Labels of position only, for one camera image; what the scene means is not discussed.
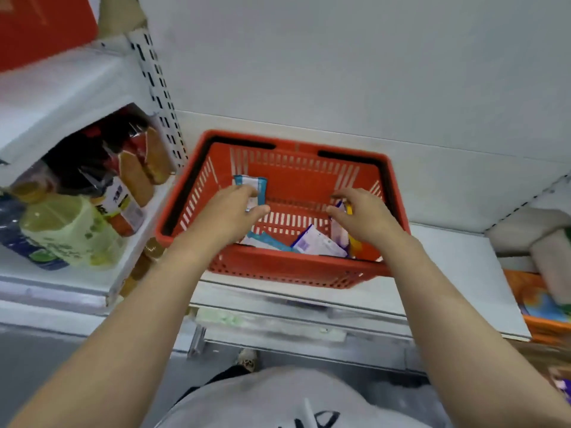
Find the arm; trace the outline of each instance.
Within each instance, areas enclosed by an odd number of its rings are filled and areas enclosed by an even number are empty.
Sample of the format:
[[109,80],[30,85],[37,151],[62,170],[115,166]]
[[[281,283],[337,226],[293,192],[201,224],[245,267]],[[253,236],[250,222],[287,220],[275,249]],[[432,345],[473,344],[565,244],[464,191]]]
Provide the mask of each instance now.
[[426,370],[455,426],[569,426],[571,408],[496,332],[405,233],[383,201],[363,189],[336,193],[354,215],[327,212],[373,244],[395,278]]
[[245,212],[255,194],[250,186],[218,192],[9,428],[138,427],[202,273],[214,255],[269,212],[269,206]]

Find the hand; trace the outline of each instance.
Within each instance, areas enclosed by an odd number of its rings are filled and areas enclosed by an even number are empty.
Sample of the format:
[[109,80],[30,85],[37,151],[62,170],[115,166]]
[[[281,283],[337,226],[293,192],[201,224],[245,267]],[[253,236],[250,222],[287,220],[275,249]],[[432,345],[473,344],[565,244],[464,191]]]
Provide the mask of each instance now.
[[234,185],[218,191],[181,236],[199,237],[204,247],[212,246],[215,252],[240,241],[260,218],[269,213],[269,205],[246,211],[248,199],[257,195],[256,189],[248,185]]
[[388,242],[406,235],[384,201],[365,189],[344,188],[332,197],[347,198],[351,203],[353,215],[332,205],[325,211],[355,239],[368,242],[382,251]]

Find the forearm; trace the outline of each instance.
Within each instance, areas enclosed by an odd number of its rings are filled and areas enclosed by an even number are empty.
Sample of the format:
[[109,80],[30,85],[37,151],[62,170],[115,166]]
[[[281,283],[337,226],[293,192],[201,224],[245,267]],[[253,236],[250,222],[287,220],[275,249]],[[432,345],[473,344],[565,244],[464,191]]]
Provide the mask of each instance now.
[[432,384],[456,426],[571,421],[557,392],[432,263],[399,235],[382,247]]
[[215,254],[199,240],[177,241],[26,404],[11,428],[139,426],[196,283]]

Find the white shirt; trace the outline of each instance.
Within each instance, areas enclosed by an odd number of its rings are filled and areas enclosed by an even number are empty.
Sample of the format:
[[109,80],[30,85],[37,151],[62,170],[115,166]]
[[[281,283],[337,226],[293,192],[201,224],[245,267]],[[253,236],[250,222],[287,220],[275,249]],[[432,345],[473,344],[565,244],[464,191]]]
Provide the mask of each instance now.
[[357,428],[427,425],[370,405],[328,374],[280,367],[206,385],[176,404],[157,428]]

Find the person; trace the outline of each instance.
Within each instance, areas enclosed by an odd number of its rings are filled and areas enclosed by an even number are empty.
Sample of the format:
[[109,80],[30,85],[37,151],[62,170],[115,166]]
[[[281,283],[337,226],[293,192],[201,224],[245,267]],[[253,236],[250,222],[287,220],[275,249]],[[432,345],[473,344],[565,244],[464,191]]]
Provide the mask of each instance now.
[[[137,427],[153,400],[200,276],[269,212],[245,212],[250,186],[210,200],[161,261],[18,412],[10,428]],[[571,409],[464,299],[382,200],[342,189],[354,214],[327,212],[389,265],[429,379],[456,428],[571,426]],[[173,427],[415,427],[313,370],[276,368],[191,391],[159,423]]]

